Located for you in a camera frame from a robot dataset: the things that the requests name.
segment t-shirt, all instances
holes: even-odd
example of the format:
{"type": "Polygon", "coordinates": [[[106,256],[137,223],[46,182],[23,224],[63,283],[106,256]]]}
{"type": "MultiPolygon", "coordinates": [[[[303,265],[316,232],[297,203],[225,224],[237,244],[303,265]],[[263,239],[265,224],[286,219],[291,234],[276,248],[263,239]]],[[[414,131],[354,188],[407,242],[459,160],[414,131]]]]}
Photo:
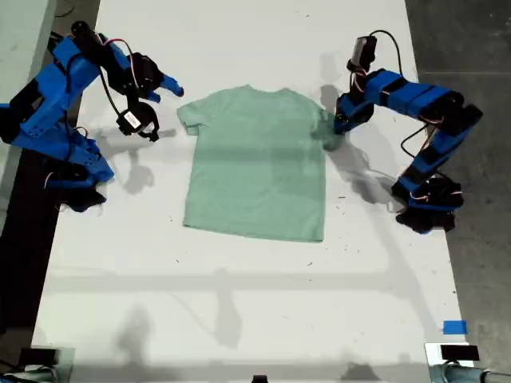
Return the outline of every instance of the t-shirt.
{"type": "Polygon", "coordinates": [[[323,240],[328,113],[290,89],[250,85],[178,109],[198,135],[184,225],[262,239],[323,240]]]}

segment concrete floor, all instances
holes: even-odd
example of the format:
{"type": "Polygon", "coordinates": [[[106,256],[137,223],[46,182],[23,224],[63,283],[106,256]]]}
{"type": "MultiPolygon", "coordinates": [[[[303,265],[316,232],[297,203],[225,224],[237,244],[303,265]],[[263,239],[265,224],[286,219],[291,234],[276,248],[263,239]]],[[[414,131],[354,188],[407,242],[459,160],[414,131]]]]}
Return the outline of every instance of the concrete floor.
{"type": "MultiPolygon", "coordinates": [[[[94,25],[100,0],[59,0],[53,30],[73,21],[94,25]]],[[[509,0],[406,0],[419,79],[465,95],[485,113],[475,132],[444,167],[464,188],[465,206],[448,243],[469,341],[481,365],[511,372],[511,130],[505,111],[511,87],[509,0]]],[[[27,330],[0,338],[0,358],[15,361],[29,345],[27,330]]]]}

